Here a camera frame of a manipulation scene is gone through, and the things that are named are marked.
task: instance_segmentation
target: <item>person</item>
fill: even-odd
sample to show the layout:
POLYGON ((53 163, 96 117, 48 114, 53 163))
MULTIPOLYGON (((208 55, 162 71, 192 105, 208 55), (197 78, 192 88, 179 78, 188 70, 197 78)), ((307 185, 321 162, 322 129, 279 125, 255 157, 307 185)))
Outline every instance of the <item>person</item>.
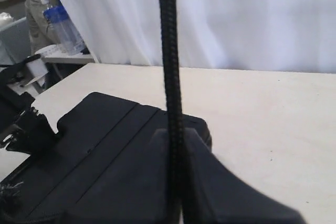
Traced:
MULTIPOLYGON (((58 4, 58 1, 49 0, 50 4, 54 6, 58 4)), ((26 0, 25 7, 32 54, 46 46, 58 44, 59 40, 52 26, 43 16, 46 6, 41 3, 41 0, 26 0)))

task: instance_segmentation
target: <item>white curtain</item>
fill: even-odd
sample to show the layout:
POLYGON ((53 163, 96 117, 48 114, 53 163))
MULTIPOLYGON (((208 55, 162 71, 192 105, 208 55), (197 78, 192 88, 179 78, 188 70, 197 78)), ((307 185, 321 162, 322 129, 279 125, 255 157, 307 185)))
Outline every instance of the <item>white curtain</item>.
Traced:
MULTIPOLYGON (((103 63, 160 65, 158 0, 61 0, 103 63)), ((336 0, 177 0, 184 67, 336 72, 336 0)))

